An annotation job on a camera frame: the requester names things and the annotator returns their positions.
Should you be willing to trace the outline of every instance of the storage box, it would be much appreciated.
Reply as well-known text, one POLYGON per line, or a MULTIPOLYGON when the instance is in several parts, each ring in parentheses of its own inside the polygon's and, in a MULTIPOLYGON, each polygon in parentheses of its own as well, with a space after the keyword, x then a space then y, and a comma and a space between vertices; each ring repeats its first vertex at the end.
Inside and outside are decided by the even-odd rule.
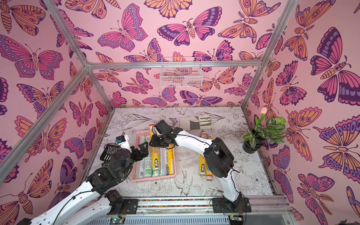
MULTIPOLYGON (((150 130, 141 130, 141 131, 136 132, 135 144, 134 144, 135 148, 139 147, 139 137, 142 136, 142 135, 144 135, 144 136, 150 135, 150 130)), ((151 146, 150 145, 149 145, 149 155, 151 155, 151 146)), ((174 174, 172 174, 172 175, 135 179, 136 167, 137 166, 138 166, 138 163, 137 162, 134 163, 134 167, 133 167, 133 169, 131 171, 131 174, 130 174, 130 180, 133 183, 144 182, 144 181, 152 181, 152 180, 163 180, 163 179, 173 178, 173 177, 176 176, 175 155, 174 155, 174 174)))

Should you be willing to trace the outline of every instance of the butterfly wallpaper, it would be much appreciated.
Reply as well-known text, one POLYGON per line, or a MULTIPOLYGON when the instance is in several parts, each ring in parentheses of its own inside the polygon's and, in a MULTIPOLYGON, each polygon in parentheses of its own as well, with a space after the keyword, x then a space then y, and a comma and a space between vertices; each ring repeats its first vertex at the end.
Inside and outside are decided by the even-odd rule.
MULTIPOLYGON (((287 1, 54 2, 89 63, 136 63, 261 60, 287 1)), ((359 221, 358 9, 358 0, 299 1, 253 93, 251 66, 203 67, 202 87, 161 87, 154 68, 93 72, 113 107, 240 106, 250 95, 251 122, 262 107, 287 121, 285 143, 262 152, 298 223, 359 221)), ((42 1, 2 1, 0 12, 1 163, 81 66, 42 1)), ((84 76, 0 186, 0 225, 74 190, 108 114, 84 76)))
MULTIPOLYGON (((95 69, 94 73, 99 74, 101 71, 104 70, 95 69)), ((121 81, 122 88, 119 88, 118 82, 112 82, 113 79, 103 80, 98 77, 98 80, 115 108, 172 107, 174 105, 186 107, 227 106, 228 102, 239 106, 239 102, 244 99, 252 76, 255 74, 255 68, 214 67, 210 72, 204 73, 203 85, 199 88, 161 87, 159 74, 160 69, 151 69, 149 74, 143 69, 109 73, 121 81)), ((96 106, 104 115, 103 104, 99 102, 96 103, 96 106)))
POLYGON ((350 23, 360 20, 359 1, 298 4, 247 110, 259 115, 267 107, 267 118, 287 121, 285 143, 264 144, 262 152, 279 156, 282 167, 273 160, 269 169, 298 224, 359 222, 360 66, 353 58, 360 47, 353 43, 360 32, 350 23))
POLYGON ((62 0, 58 4, 90 63, 99 63, 95 52, 114 62, 160 62, 159 57, 172 57, 174 51, 187 57, 200 55, 204 61, 240 60, 241 51, 258 54, 266 50, 271 37, 269 29, 274 28, 286 3, 98 1, 103 2, 99 10, 95 9, 95 1, 86 4, 62 0), (155 54, 148 48, 153 39, 159 48, 155 54), (223 41, 229 43, 228 51, 221 47, 223 41))
MULTIPOLYGON (((2 161, 32 124, 41 118, 81 65, 76 57, 70 58, 68 46, 57 46, 57 43, 65 46, 66 40, 58 32, 47 8, 39 1, 3 1, 0 4, 1 10, 5 10, 1 11, 0 24, 2 161)), ((85 37, 91 35, 72 23, 69 25, 73 34, 81 37, 78 43, 86 43, 85 37)), ((92 84, 86 83, 87 79, 84 77, 83 84, 79 84, 60 107, 0 186, 0 208, 6 209, 0 210, 1 225, 9 224, 9 220, 12 221, 10 224, 16 224, 25 217, 40 215, 76 187, 84 161, 77 159, 75 152, 70 152, 64 144, 66 140, 96 127, 97 119, 101 123, 106 119, 97 108, 91 115, 80 118, 81 127, 73 118, 69 102, 76 106, 80 102, 80 113, 83 108, 85 113, 94 105, 91 101, 102 101, 92 84)), ((95 140, 98 135, 98 132, 94 134, 95 140)), ((84 159, 90 157, 93 147, 84 152, 84 159)))

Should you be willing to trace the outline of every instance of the green leaf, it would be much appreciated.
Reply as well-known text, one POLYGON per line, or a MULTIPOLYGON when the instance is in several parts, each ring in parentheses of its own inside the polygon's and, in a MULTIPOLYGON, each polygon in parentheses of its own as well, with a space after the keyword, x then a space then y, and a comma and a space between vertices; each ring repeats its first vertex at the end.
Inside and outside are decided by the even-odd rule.
POLYGON ((257 125, 257 126, 255 126, 254 127, 254 131, 256 131, 256 132, 264 132, 264 128, 262 128, 260 125, 257 125))
POLYGON ((267 120, 266 120, 266 125, 269 126, 269 125, 276 125, 276 120, 273 118, 273 117, 269 117, 267 120))
POLYGON ((255 138, 251 138, 251 139, 249 140, 249 143, 250 143, 250 146, 251 146, 252 148, 255 148, 255 146, 256 146, 255 138))
POLYGON ((266 127, 266 130, 273 133, 274 131, 276 131, 277 133, 282 131, 283 129, 285 129, 285 125, 284 124, 279 124, 279 125, 268 125, 266 127))
POLYGON ((279 134, 274 134, 273 136, 271 136, 271 138, 268 140, 268 142, 270 144, 273 144, 273 143, 283 143, 283 137, 279 134))
POLYGON ((253 137, 253 136, 254 136, 253 133, 249 132, 249 133, 247 133, 247 134, 245 134, 245 135, 243 136, 243 139, 244 139, 245 141, 249 141, 250 138, 253 137))
POLYGON ((266 116, 266 114, 263 114, 263 115, 261 116, 260 121, 259 121, 259 124, 257 124, 257 125, 261 125, 261 123, 262 123, 262 121, 264 120, 265 116, 266 116))
POLYGON ((285 123, 286 123, 286 120, 285 120, 284 117, 276 117, 275 120, 276 120, 276 125, 280 125, 280 124, 285 124, 285 123))

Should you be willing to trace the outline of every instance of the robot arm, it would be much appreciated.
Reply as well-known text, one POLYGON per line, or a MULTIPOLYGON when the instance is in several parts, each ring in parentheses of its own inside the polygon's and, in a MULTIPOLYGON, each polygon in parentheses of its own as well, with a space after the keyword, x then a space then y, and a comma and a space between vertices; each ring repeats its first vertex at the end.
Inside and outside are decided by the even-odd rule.
POLYGON ((235 189, 235 184, 231 179, 234 171, 234 156, 220 138, 214 140, 203 139, 181 128, 172 129, 165 121, 161 120, 154 125, 161 135, 153 135, 150 146, 167 148, 169 144, 190 148, 204 155, 210 171, 219 177, 223 187, 224 197, 236 208, 241 199, 241 195, 235 189))
MULTIPOLYGON (((178 127, 172 129, 163 120, 155 124, 154 127, 161 135, 154 134, 152 136, 151 146, 167 148, 169 144, 174 144, 190 148, 204 155, 210 171, 220 179, 226 207, 231 211, 239 206, 241 194, 235 189, 235 184, 231 179, 231 173, 234 171, 232 169, 234 156, 220 138, 203 139, 178 127)), ((127 135, 117 137, 118 144, 110 146, 111 152, 100 157, 104 161, 102 167, 89 175, 87 180, 73 193, 40 216, 32 220, 23 219, 17 225, 81 225, 106 215, 111 209, 114 213, 120 213, 123 209, 124 200, 116 190, 108 191, 104 198, 91 206, 80 209, 104 194, 109 188, 124 181, 130 174, 133 164, 148 156, 147 142, 139 144, 140 150, 138 150, 130 147, 128 140, 127 135)))
POLYGON ((109 154, 107 160, 104 160, 102 167, 88 176, 73 193, 40 216, 32 220, 23 219, 17 225, 61 225, 66 222, 71 225, 81 225, 106 215, 111 209, 115 213, 120 212, 124 200, 116 190, 108 191, 104 198, 85 209, 80 209, 90 201, 99 198, 109 188, 124 181, 130 174, 133 164, 148 156, 147 142, 139 145, 140 150, 138 150, 130 147, 128 140, 127 135, 117 137, 118 144, 110 146, 111 155, 109 154))

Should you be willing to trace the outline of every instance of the table surface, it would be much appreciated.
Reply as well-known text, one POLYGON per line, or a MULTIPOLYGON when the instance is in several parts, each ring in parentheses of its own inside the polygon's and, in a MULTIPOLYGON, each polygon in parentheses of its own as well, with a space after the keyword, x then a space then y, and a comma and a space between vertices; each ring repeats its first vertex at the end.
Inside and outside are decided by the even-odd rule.
MULTIPOLYGON (((248 130, 240 107, 173 107, 173 108, 117 108, 101 146, 91 166, 90 174, 101 167, 100 155, 107 143, 113 143, 117 136, 129 136, 129 144, 135 144, 135 134, 148 130, 150 124, 165 120, 169 125, 179 126, 180 117, 210 115, 211 129, 204 130, 208 135, 221 138, 234 156, 233 172, 236 187, 244 195, 272 195, 263 165, 257 153, 248 154, 242 148, 242 136, 248 130)), ((201 130, 190 130, 199 136, 201 130)), ((176 147, 176 176, 171 179, 133 183, 130 178, 118 184, 116 189, 124 197, 179 197, 179 196, 219 196, 222 187, 217 177, 206 181, 199 176, 200 154, 185 147, 176 147)))

